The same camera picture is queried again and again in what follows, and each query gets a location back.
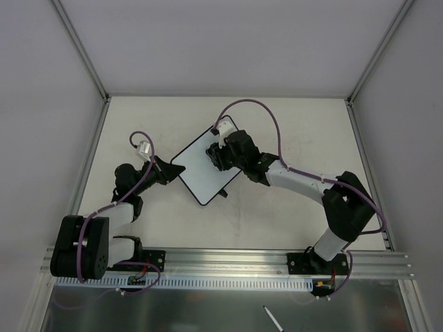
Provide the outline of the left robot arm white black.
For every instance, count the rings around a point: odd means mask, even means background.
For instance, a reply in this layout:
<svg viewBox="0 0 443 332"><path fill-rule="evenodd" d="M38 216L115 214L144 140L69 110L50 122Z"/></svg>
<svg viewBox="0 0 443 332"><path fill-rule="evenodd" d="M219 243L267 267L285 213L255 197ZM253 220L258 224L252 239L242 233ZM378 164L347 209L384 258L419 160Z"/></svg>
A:
<svg viewBox="0 0 443 332"><path fill-rule="evenodd" d="M89 216L70 214L62 219L50 262L52 276L85 282L101 279L108 269L121 264L130 270L140 268L147 261L141 239L120 232L141 215L145 190L167 185L185 170L158 156L140 170L129 163L119 165L108 206Z"/></svg>

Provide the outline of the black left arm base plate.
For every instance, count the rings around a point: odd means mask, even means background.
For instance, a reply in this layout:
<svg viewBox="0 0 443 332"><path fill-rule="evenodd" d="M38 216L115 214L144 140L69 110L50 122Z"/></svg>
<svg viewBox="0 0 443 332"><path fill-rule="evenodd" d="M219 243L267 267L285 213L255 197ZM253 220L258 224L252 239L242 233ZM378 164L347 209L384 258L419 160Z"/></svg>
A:
<svg viewBox="0 0 443 332"><path fill-rule="evenodd" d="M108 268L107 271L139 273L146 268L147 272L155 272L156 270L153 267L140 265L140 263L147 263L157 267L162 273L165 269L166 251L144 249L140 259L130 259L130 261L138 262L138 264L116 264Z"/></svg>

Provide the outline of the white whiteboard black frame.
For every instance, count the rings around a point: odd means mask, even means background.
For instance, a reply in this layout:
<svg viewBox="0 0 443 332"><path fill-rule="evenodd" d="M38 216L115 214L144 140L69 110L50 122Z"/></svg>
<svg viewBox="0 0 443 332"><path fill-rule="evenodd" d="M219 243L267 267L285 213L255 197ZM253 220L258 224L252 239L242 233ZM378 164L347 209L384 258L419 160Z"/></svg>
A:
<svg viewBox="0 0 443 332"><path fill-rule="evenodd" d="M206 150L213 143L218 145L219 134L213 134L212 127L210 125L170 161L185 167L179 178L201 206L209 204L241 172L236 167L219 171L213 165Z"/></svg>

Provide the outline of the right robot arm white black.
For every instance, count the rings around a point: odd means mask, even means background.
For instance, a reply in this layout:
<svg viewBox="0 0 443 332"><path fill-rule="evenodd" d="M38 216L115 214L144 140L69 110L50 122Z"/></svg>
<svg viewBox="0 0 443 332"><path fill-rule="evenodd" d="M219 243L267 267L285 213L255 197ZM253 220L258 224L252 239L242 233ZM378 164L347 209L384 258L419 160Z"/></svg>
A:
<svg viewBox="0 0 443 332"><path fill-rule="evenodd" d="M337 254L363 233L375 214L372 199L352 172L327 180L291 171L281 157L259 151L244 130L230 133L222 144L214 142L206 154L221 172L236 167L254 183L290 190L322 205L327 229L309 253L310 266L317 273L333 268Z"/></svg>

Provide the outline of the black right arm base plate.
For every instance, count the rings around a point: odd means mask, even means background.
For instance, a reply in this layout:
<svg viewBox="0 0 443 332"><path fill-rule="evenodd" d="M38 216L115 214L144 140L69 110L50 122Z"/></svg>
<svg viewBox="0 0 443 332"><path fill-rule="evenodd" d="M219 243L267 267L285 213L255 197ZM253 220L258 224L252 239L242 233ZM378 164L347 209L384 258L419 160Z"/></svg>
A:
<svg viewBox="0 0 443 332"><path fill-rule="evenodd" d="M350 271L346 254L339 253L325 261L315 252L288 252L287 268L290 275L347 275Z"/></svg>

